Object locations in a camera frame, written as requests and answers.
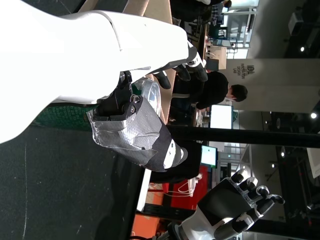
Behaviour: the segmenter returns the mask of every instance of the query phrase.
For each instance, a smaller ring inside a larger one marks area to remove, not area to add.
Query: white robot forearm
[[[52,102],[106,99],[121,71],[130,71],[134,83],[197,57],[182,28],[146,17],[99,10],[56,17],[21,0],[0,1],[0,9],[6,9],[0,14],[0,103],[30,106],[19,108],[23,120],[10,118],[14,127],[0,118],[0,143],[22,133]],[[15,114],[14,107],[5,111]]]

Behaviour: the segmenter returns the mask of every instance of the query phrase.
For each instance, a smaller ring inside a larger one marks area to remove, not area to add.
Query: computer monitor
[[[211,146],[202,146],[201,164],[208,165],[211,168],[217,167],[218,149]]]
[[[232,129],[234,107],[229,105],[212,105],[210,110],[210,128]]]

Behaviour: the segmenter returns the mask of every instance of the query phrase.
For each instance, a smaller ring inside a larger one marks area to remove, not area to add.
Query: silver tape
[[[161,121],[147,99],[124,121],[94,121],[93,110],[87,112],[96,144],[124,155],[138,165],[146,165],[157,153],[152,149],[158,139]]]

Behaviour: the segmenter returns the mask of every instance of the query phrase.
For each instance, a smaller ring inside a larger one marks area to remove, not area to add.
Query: dark gray floor
[[[140,174],[90,132],[29,127],[0,144],[0,239],[126,239]]]
[[[86,0],[23,0],[46,13],[63,16],[76,13]],[[128,0],[98,0],[96,10],[122,12]]]

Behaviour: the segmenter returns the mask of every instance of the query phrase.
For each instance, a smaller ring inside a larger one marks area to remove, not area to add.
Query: metal pole
[[[320,134],[167,125],[173,139],[320,148]]]
[[[225,148],[233,148],[233,149],[245,149],[245,146],[224,146]]]
[[[258,12],[257,11],[236,11],[236,12],[224,12],[224,15],[256,15]]]

